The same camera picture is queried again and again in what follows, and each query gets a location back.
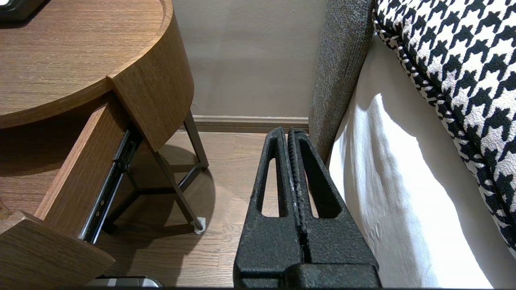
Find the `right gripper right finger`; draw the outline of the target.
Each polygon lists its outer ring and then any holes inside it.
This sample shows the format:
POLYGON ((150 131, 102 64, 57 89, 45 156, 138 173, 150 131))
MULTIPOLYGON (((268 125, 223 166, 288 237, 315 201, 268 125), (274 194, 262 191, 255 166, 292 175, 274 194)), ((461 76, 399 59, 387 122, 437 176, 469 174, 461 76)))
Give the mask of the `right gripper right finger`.
POLYGON ((296 226, 311 264, 376 264, 326 165, 306 132, 289 130, 296 226))

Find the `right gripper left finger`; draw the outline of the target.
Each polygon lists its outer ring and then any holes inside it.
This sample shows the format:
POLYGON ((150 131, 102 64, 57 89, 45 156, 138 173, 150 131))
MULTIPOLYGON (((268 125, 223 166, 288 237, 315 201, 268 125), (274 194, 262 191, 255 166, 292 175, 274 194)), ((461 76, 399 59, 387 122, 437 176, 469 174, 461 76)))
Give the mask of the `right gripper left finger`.
POLYGON ((302 288, 311 260, 306 217, 311 204, 300 146, 305 132, 282 127, 264 141, 243 231, 234 259, 236 288, 302 288), (270 163, 275 163, 278 217, 263 214, 270 163))

